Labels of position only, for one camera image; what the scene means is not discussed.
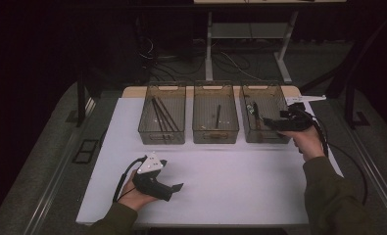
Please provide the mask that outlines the aluminium floor rail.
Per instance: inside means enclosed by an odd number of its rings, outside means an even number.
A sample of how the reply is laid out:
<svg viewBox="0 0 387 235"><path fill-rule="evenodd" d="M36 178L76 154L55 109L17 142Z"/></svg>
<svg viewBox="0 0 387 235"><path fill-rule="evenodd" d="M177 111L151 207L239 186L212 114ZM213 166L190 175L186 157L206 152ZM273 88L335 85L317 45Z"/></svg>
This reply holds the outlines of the aluminium floor rail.
<svg viewBox="0 0 387 235"><path fill-rule="evenodd" d="M344 119L343 104L336 99L330 105L349 136L367 178L387 213L387 125L366 100L355 105L355 125Z"/></svg>
<svg viewBox="0 0 387 235"><path fill-rule="evenodd" d="M79 138L85 128L85 125L87 124L87 119L91 117L95 107L96 102L92 98L89 98L86 102L83 103L83 110L78 111L76 126L73 128L71 136L63 151L60 161L55 168L54 173L52 174L46 188L38 200L36 209L34 210L32 217L24 230L24 235L38 235L45 217L48 211L50 211L52 203L63 182L67 166L72 161L74 151L79 142Z"/></svg>

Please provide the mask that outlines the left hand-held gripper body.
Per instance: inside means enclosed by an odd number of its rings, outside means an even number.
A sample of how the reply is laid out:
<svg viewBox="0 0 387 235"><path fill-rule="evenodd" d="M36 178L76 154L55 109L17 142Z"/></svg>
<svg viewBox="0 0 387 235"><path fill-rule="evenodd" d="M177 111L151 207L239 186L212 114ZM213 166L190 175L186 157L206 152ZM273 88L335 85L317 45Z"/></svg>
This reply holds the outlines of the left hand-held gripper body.
<svg viewBox="0 0 387 235"><path fill-rule="evenodd" d="M155 153L146 155L133 176L132 182L135 188L145 195L168 202L173 194L171 187L157 180L157 176L163 168Z"/></svg>

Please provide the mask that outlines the black chopstick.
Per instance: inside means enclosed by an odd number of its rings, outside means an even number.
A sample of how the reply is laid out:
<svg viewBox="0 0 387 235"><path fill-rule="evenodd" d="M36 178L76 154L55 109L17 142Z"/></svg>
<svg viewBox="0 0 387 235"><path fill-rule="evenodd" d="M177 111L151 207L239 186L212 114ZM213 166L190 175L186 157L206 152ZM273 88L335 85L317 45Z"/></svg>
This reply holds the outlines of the black chopstick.
<svg viewBox="0 0 387 235"><path fill-rule="evenodd" d="M161 113L162 119L164 121L165 131L174 131L174 129L171 126L171 123L169 121L169 115L165 109L164 103L159 99L159 97L157 97L155 99L156 99L156 103L159 107L159 112Z"/></svg>
<svg viewBox="0 0 387 235"><path fill-rule="evenodd" d="M158 110L158 105L157 105L157 102L156 102L155 98L152 98L152 105L153 105L153 109L154 109L154 112L155 112L155 116L156 116L157 123L158 123L159 128L160 128L160 131L163 131L162 121L161 121L161 118L160 118L160 112Z"/></svg>

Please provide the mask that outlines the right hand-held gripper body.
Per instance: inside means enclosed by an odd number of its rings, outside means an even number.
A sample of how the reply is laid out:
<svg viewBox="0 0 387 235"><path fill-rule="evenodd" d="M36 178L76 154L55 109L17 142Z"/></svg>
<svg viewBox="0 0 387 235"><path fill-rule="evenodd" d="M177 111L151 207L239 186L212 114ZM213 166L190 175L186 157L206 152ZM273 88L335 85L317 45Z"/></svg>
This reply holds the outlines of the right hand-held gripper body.
<svg viewBox="0 0 387 235"><path fill-rule="evenodd" d="M303 131L311 126L318 126L317 118L306 111L306 104L314 101L325 100L325 96L286 97L288 110L283 112L277 125L279 131Z"/></svg>

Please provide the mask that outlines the black metal stand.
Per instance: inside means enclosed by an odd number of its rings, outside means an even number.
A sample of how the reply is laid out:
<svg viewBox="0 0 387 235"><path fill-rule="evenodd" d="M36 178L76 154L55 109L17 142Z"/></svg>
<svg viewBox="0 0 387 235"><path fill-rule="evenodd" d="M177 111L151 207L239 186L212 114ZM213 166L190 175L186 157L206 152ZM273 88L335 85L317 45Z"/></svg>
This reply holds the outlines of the black metal stand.
<svg viewBox="0 0 387 235"><path fill-rule="evenodd" d="M86 103L89 98L99 96L98 84L95 78L86 70L77 73L77 127L80 127L86 118Z"/></svg>
<svg viewBox="0 0 387 235"><path fill-rule="evenodd" d="M331 80L325 91L328 98L337 98L346 92L344 119L352 128L365 125L364 120L354 120L357 88L387 121L387 17L373 32L355 42L341 64L302 85L300 90L305 93L328 79Z"/></svg>

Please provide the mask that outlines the white metal desk frame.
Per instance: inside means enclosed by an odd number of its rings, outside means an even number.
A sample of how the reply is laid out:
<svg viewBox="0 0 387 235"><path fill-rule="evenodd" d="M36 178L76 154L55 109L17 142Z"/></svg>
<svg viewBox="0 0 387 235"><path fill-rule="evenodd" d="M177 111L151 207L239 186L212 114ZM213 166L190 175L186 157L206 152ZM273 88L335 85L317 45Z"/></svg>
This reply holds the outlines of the white metal desk frame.
<svg viewBox="0 0 387 235"><path fill-rule="evenodd" d="M304 7L338 6L347 0L194 0L197 7L208 8L205 72L206 80L214 79L212 45L214 39L280 39L281 47L273 53L282 80L286 84L292 78L284 62L284 57L291 41L299 14ZM214 12L217 8L250 15L251 11L258 14L266 12L279 16L283 11L287 18L272 23L250 20L247 23L216 23Z"/></svg>

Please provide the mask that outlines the smoked clear plastic bin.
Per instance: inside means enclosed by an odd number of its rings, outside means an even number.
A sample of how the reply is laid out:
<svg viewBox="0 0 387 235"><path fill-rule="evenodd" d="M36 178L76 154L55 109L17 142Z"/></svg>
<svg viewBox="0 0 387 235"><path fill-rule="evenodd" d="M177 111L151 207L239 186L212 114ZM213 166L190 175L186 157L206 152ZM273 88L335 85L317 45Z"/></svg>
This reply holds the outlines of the smoked clear plastic bin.
<svg viewBox="0 0 387 235"><path fill-rule="evenodd" d="M160 97L180 131L160 131L152 98ZM180 145L185 143L186 83L155 81L147 86L138 133L144 145Z"/></svg>
<svg viewBox="0 0 387 235"><path fill-rule="evenodd" d="M240 106L245 140L247 143L287 144L289 137L279 134L264 124L263 130L255 129L255 120L246 108L256 102L262 118L281 120L280 112L287 111L281 86L276 81L242 81L240 85Z"/></svg>
<svg viewBox="0 0 387 235"><path fill-rule="evenodd" d="M226 139L203 139L199 134L202 125L216 127L217 108L221 105L218 129L226 130ZM193 97L193 142L195 144L235 144L239 123L233 84L230 81L197 81Z"/></svg>

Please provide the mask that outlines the person's left hand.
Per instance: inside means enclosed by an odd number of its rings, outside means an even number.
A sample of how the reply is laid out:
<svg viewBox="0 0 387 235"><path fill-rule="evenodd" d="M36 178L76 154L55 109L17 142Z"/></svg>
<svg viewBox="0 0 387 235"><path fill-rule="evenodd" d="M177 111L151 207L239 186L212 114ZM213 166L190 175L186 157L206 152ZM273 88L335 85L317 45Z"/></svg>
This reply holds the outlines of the person's left hand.
<svg viewBox="0 0 387 235"><path fill-rule="evenodd" d="M118 199L118 202L122 205L125 205L135 211L140 211L144 206L149 203L155 202L156 198L145 195L139 192L131 179L129 179L123 186L121 196Z"/></svg>

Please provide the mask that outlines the wooden-handled steel fork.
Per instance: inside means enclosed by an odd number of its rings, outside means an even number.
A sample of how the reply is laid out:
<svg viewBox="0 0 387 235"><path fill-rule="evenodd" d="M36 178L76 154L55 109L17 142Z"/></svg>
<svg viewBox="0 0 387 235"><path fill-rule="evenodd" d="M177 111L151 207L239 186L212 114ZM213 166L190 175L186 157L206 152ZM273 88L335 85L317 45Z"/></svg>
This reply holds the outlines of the wooden-handled steel fork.
<svg viewBox="0 0 387 235"><path fill-rule="evenodd" d="M250 114L251 116L254 117L254 108L253 108L253 104L248 104L248 105L246 106L246 108L247 108L249 114Z"/></svg>

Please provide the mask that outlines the person's right hand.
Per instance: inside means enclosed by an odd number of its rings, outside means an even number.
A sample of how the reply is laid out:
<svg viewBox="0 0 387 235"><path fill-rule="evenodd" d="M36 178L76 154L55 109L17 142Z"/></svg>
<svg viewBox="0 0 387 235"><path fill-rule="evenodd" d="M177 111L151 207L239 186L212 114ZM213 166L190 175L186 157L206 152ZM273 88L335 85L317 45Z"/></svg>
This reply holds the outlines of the person's right hand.
<svg viewBox="0 0 387 235"><path fill-rule="evenodd" d="M280 134L293 139L305 162L314 158L324 157L321 141L313 126L303 131L280 131Z"/></svg>

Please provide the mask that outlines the brown wooden chopstick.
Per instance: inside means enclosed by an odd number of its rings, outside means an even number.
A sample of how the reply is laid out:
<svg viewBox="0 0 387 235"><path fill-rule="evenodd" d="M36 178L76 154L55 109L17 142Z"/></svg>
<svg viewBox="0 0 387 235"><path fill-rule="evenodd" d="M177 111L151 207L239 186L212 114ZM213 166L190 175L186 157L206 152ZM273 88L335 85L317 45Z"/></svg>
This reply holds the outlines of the brown wooden chopstick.
<svg viewBox="0 0 387 235"><path fill-rule="evenodd" d="M163 123L163 119L162 119L162 115L161 115L161 110L160 110L160 107L159 107L159 105L157 103L156 98L152 99L152 103L153 103L153 106L154 106L154 110L155 110L155 114L156 114L156 117L157 117L157 121L159 123L159 127L160 127L161 131L163 132L165 126L163 126L164 123Z"/></svg>
<svg viewBox="0 0 387 235"><path fill-rule="evenodd" d="M160 104L163 106L163 109L165 110L166 114L168 115L169 120L170 120L170 123L171 123L170 126L172 127L173 131L175 131L175 130L176 130L176 131L180 131L179 128L178 128L178 126L176 125L174 119L172 118L172 116L171 116L171 114L170 114L168 108L166 107L166 105L165 105L164 102L162 101L162 99L161 99L160 97L157 98L157 99L158 99L158 101L160 102Z"/></svg>

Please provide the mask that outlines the white table cover sheet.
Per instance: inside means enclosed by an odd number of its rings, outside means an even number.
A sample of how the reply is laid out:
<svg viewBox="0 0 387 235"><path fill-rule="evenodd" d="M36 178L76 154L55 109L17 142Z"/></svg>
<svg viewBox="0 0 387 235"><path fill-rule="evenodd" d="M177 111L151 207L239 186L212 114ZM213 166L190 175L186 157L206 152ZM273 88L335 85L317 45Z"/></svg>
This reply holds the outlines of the white table cover sheet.
<svg viewBox="0 0 387 235"><path fill-rule="evenodd" d="M138 133L141 98L118 100L90 177L77 222L102 218L127 167L155 153L166 166L160 182L180 184L169 201L157 201L138 214L137 226L304 225L306 178L293 143L145 145Z"/></svg>

